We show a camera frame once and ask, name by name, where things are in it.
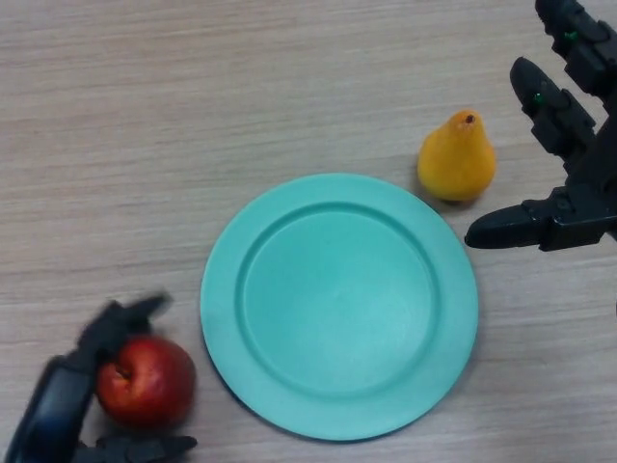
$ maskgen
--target red apple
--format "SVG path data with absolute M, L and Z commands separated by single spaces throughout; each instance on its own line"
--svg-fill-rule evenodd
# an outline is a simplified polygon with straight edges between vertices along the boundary
M 99 371 L 96 395 L 107 414 L 137 429 L 171 426 L 189 412 L 195 392 L 195 364 L 170 340 L 130 340 L 118 359 Z

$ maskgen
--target wooden table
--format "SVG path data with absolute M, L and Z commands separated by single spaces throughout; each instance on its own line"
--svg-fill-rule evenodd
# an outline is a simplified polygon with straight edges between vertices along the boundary
M 108 297 L 164 286 L 160 320 L 199 366 L 183 429 L 203 462 L 559 462 L 617 456 L 617 247 L 469 250 L 481 323 L 468 373 L 387 438 L 285 435 L 206 361 L 198 296 L 226 222 L 267 188 L 349 171 L 416 191 L 423 137 L 484 116 L 499 164 L 471 208 L 434 206 L 463 236 L 493 209 L 543 199 L 564 173 L 510 88 L 524 54 L 574 87 L 533 2 L 5 0 L 0 6 L 0 449 L 44 360 Z M 614 0 L 588 10 L 617 26 Z M 600 105 L 588 97 L 593 114 Z M 85 439 L 105 427 L 89 415 Z

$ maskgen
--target pear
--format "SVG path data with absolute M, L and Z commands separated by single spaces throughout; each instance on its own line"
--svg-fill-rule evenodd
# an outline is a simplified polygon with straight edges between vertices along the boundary
M 426 190 L 444 201 L 476 199 L 491 184 L 496 170 L 495 150 L 480 115 L 456 113 L 424 141 L 417 176 Z

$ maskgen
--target wood grain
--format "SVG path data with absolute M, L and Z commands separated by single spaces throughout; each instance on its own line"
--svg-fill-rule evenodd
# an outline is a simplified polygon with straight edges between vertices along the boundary
M 43 361 L 108 297 L 164 286 L 166 333 L 199 364 L 192 461 L 599 462 L 617 454 L 615 244 L 470 250 L 481 287 L 468 373 L 431 414 L 356 445 L 304 441 L 236 403 L 206 361 L 201 272 L 243 204 L 349 171 L 414 188 L 423 137 L 484 116 L 498 174 L 459 236 L 563 179 L 510 88 L 524 54 L 574 87 L 533 2 L 5 0 L 0 6 L 0 449 Z M 614 0 L 588 10 L 617 25 Z M 600 105 L 582 98 L 602 120 Z M 104 426 L 95 407 L 85 438 Z

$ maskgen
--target teal plate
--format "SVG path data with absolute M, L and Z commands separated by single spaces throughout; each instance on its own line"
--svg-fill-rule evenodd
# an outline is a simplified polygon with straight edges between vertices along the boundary
M 428 412 L 465 368 L 477 321 L 452 229 L 370 177 L 305 177 L 257 198 L 201 284 L 205 342 L 228 387 L 317 439 L 372 438 Z

